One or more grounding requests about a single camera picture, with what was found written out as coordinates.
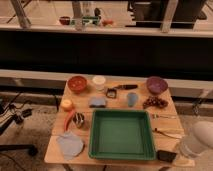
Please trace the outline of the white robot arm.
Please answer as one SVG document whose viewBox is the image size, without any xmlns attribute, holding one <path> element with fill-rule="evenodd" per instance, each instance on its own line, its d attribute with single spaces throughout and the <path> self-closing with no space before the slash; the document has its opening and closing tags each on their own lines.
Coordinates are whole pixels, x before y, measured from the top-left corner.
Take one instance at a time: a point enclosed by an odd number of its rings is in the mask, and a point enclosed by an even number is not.
<svg viewBox="0 0 213 171">
<path fill-rule="evenodd" d="M 213 150 L 213 122 L 198 121 L 191 132 L 180 140 L 173 164 L 187 166 L 209 149 Z"/>
</svg>

